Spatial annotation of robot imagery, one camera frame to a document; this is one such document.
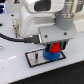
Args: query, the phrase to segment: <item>black pad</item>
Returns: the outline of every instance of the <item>black pad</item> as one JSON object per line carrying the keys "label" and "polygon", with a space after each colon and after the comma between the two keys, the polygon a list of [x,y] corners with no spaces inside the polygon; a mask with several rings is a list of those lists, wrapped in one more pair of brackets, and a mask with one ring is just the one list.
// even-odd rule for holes
{"label": "black pad", "polygon": [[37,1],[34,6],[34,10],[39,11],[49,11],[51,8],[51,0]]}

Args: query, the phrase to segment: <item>metal bracket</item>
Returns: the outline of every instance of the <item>metal bracket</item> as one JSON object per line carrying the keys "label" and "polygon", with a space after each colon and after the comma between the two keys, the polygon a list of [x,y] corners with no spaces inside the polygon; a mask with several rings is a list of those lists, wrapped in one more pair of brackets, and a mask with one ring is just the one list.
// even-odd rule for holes
{"label": "metal bracket", "polygon": [[[29,66],[31,68],[36,67],[36,66],[40,66],[40,65],[43,65],[43,64],[47,64],[47,63],[50,63],[50,62],[54,62],[54,61],[46,60],[43,57],[43,49],[26,53],[26,58],[27,58]],[[56,61],[63,60],[65,58],[66,57],[65,57],[64,53],[61,51],[60,58]]]}

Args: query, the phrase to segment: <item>white table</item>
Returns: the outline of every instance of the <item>white table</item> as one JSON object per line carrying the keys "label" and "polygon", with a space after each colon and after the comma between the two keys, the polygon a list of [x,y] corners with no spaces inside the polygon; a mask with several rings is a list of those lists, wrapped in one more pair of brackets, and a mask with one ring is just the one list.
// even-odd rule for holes
{"label": "white table", "polygon": [[[12,18],[18,18],[18,13],[11,17],[11,14],[0,15],[0,33],[14,37]],[[27,77],[31,77],[56,68],[67,66],[84,60],[84,33],[78,33],[70,40],[63,51],[66,59],[30,68],[25,53],[31,50],[42,49],[43,46],[25,43],[15,43],[0,38],[0,46],[4,49],[0,51],[0,84],[8,84]]]}

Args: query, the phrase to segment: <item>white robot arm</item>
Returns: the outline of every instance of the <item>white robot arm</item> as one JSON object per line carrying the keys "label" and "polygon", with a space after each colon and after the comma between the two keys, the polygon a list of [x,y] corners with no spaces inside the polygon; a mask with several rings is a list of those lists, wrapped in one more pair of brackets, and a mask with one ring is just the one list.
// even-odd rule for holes
{"label": "white robot arm", "polygon": [[82,10],[83,0],[24,0],[24,3],[20,12],[21,37],[39,34],[42,43],[48,43],[66,41],[76,35],[73,19]]}

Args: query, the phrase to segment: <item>screw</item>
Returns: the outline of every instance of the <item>screw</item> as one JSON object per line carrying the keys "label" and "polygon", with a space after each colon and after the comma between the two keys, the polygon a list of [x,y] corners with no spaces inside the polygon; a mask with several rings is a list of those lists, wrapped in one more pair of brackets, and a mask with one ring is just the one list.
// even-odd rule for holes
{"label": "screw", "polygon": [[47,35],[45,35],[45,38],[47,38],[48,36]]}
{"label": "screw", "polygon": [[14,15],[12,14],[11,16],[13,17]]}
{"label": "screw", "polygon": [[2,51],[3,50],[3,47],[2,46],[0,46],[0,51]]}
{"label": "screw", "polygon": [[3,24],[2,24],[2,23],[0,23],[0,26],[3,26]]}
{"label": "screw", "polygon": [[66,33],[66,32],[64,32],[64,35],[67,35],[67,33]]}

